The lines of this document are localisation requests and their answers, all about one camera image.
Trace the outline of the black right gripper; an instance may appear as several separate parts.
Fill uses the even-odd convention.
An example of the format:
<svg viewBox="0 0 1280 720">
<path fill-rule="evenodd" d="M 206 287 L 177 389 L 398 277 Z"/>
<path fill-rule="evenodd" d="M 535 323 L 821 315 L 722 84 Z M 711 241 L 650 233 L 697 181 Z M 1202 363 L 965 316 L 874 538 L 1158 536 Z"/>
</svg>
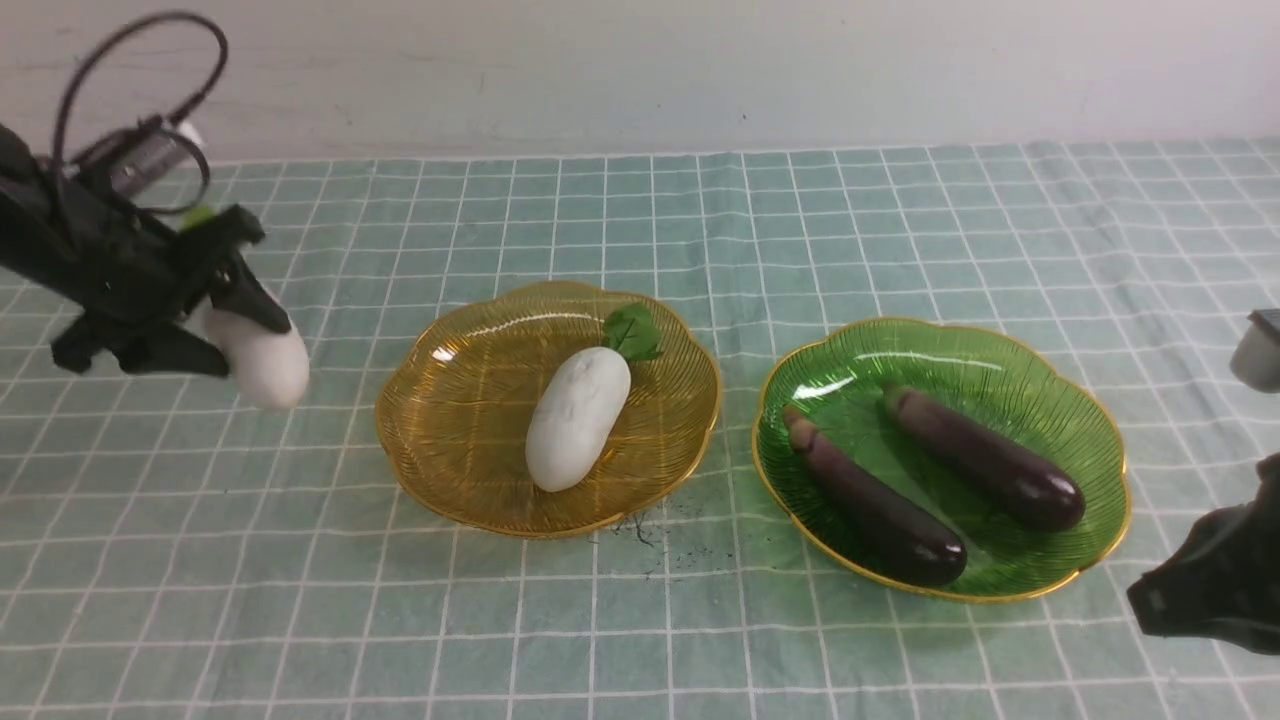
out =
<svg viewBox="0 0 1280 720">
<path fill-rule="evenodd" d="M 1206 638 L 1277 655 L 1277 510 L 1238 505 L 1207 512 L 1172 556 L 1128 588 L 1126 598 L 1147 635 Z"/>
</svg>

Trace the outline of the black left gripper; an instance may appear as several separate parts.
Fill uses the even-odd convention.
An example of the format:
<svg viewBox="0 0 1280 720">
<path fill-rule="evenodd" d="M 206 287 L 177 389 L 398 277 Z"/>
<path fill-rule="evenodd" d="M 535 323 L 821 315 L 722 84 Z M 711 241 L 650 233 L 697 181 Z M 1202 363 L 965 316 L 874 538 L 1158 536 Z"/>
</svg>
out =
<svg viewBox="0 0 1280 720">
<path fill-rule="evenodd" d="M 50 342 L 60 369 L 83 375 L 108 352 L 127 375 L 228 378 L 223 352 L 186 325 L 205 305 L 270 334 L 293 331 L 244 260 L 243 247 L 265 240 L 247 209 L 197 205 L 177 231 L 79 190 L 68 193 L 65 206 L 68 214 L 55 210 L 46 182 L 20 182 L 20 274 L 79 306 Z M 193 232 L 209 222 L 216 237 L 230 236 L 230 254 L 215 272 L 216 241 Z"/>
</svg>

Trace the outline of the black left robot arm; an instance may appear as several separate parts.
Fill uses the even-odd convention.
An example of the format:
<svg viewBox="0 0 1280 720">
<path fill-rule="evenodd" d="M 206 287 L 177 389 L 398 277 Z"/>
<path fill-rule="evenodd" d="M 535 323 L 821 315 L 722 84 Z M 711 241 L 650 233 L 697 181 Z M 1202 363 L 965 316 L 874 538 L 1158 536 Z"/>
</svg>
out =
<svg viewBox="0 0 1280 720">
<path fill-rule="evenodd" d="M 198 306 L 269 334 L 293 324 L 250 270 L 241 250 L 264 240 L 259 219 L 230 206 L 175 228 L 116 191 L 140 129 L 88 152 L 87 179 L 56 184 L 52 163 L 3 132 L 3 266 L 79 306 L 51 342 L 52 361 L 82 375 L 102 352 L 131 375 L 180 373 L 225 378 L 225 351 L 184 327 Z"/>
</svg>

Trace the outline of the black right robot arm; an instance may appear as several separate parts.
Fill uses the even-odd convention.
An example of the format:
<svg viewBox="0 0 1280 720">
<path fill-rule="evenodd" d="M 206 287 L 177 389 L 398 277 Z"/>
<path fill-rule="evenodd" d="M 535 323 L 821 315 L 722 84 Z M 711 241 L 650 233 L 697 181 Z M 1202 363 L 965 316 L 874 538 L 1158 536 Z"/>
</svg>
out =
<svg viewBox="0 0 1280 720">
<path fill-rule="evenodd" d="M 1256 465 L 1254 498 L 1199 518 L 1180 547 L 1126 591 L 1140 632 L 1279 652 L 1279 456 Z"/>
</svg>

